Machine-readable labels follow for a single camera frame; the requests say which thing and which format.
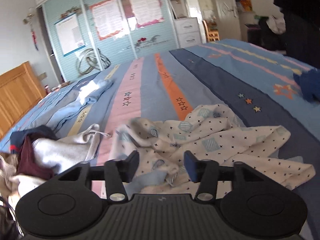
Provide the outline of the blue-bordered poster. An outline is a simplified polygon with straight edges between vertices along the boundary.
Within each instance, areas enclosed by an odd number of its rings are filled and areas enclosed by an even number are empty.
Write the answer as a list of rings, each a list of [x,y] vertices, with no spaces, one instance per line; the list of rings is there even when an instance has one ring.
[[[55,29],[63,56],[70,55],[85,47],[86,44],[80,30],[76,13],[56,22]]]

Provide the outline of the beige knit garment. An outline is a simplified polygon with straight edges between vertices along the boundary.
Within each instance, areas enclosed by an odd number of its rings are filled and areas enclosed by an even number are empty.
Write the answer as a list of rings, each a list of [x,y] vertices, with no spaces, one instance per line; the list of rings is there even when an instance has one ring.
[[[16,185],[12,182],[12,177],[16,176],[18,167],[18,156],[1,152],[1,197],[8,197],[16,190]]]

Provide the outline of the wooden headboard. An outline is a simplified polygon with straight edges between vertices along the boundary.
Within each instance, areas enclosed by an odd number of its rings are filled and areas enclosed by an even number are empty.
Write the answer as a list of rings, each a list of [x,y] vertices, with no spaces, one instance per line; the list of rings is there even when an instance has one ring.
[[[4,138],[9,130],[46,95],[45,88],[28,61],[2,74],[0,79],[1,138]]]

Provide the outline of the striped star bedsheet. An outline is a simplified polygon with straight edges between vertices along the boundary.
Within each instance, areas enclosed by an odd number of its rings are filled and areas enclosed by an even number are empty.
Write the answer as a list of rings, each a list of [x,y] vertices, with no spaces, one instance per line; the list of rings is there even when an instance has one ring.
[[[183,121],[196,107],[225,105],[242,127],[283,126],[291,136],[273,156],[310,164],[315,176],[295,189],[308,207],[308,224],[319,238],[319,101],[306,101],[293,74],[315,69],[250,43],[222,40],[140,57],[117,64],[50,93],[1,140],[10,154],[12,132],[48,121],[73,102],[90,81],[112,79],[100,99],[65,122],[58,139],[79,134],[92,124],[110,134],[101,137],[96,156],[86,161],[103,165],[110,157],[115,129],[134,118]]]

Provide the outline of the white star-patterned baby garment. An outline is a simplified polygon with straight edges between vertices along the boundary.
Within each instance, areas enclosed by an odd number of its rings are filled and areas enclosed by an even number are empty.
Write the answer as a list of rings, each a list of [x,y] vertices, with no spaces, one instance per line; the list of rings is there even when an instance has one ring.
[[[110,157],[122,160],[132,151],[139,152],[133,180],[124,185],[128,195],[194,194],[198,185],[187,174],[185,151],[221,166],[242,161],[292,190],[316,172],[310,164],[273,156],[290,136],[283,126],[242,127],[227,106],[204,105],[196,107],[183,121],[134,118],[118,126],[113,133]]]

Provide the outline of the white patterned cloth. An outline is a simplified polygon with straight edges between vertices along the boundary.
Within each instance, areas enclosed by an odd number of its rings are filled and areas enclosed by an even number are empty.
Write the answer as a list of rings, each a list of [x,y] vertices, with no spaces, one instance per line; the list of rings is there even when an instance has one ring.
[[[11,194],[8,196],[10,206],[15,210],[18,201],[30,191],[46,182],[46,180],[19,174],[10,178],[12,182]]]

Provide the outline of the white drawer cabinet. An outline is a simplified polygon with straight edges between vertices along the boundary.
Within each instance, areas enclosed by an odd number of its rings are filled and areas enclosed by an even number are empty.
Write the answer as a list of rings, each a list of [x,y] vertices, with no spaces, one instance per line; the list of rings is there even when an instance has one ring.
[[[180,18],[174,20],[178,42],[181,48],[201,44],[199,23],[196,17]]]

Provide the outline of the orange-bordered poster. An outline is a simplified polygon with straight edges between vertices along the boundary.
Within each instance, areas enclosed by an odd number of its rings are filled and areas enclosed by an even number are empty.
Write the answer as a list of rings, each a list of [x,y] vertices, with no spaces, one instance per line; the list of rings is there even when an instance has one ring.
[[[117,0],[104,0],[89,6],[100,41],[125,36],[125,24]]]

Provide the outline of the sliding-door wardrobe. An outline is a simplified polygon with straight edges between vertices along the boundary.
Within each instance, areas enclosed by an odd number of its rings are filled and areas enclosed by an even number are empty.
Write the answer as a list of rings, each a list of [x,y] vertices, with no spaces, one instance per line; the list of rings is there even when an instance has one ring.
[[[35,0],[66,81],[177,48],[168,0]]]

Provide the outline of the grey sweatshirt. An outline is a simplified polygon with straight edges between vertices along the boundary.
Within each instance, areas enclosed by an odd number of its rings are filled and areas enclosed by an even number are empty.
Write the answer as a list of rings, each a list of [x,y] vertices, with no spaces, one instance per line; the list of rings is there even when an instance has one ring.
[[[40,138],[33,142],[35,161],[41,167],[60,174],[72,166],[95,158],[100,138],[110,134],[100,131],[98,124],[92,124],[85,131],[58,140]]]

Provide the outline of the pink-bordered poster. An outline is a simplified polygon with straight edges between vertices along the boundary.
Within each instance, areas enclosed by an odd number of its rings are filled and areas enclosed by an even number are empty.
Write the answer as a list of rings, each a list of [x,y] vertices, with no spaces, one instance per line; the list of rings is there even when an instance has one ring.
[[[146,27],[164,21],[160,0],[129,0],[137,27]]]

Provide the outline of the maroon garment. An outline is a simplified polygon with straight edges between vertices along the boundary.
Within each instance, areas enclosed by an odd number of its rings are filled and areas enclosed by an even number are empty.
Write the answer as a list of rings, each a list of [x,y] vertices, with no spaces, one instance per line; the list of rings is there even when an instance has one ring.
[[[17,174],[37,177],[43,180],[53,178],[51,168],[43,167],[36,162],[34,149],[29,136],[26,136],[18,154]]]

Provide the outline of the navy garment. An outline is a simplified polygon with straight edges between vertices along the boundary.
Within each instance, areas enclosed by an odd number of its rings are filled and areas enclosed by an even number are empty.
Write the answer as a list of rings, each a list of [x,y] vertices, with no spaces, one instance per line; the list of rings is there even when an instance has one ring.
[[[23,131],[12,132],[10,136],[10,153],[18,154],[24,144],[25,138],[28,137],[31,142],[39,138],[57,140],[58,137],[51,128],[41,125],[35,128],[25,129]]]

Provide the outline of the white room door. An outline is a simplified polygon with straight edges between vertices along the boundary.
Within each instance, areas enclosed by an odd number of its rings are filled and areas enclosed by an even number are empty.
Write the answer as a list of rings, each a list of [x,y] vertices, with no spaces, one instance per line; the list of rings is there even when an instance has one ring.
[[[220,39],[241,40],[241,28],[235,0],[212,0]]]

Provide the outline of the dark blue garment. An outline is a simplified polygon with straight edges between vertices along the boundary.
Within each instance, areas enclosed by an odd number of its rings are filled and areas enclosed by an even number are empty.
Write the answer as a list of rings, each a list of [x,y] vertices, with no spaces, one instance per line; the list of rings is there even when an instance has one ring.
[[[302,74],[293,74],[293,79],[299,85],[303,98],[308,102],[320,99],[320,72],[319,69],[311,69]]]

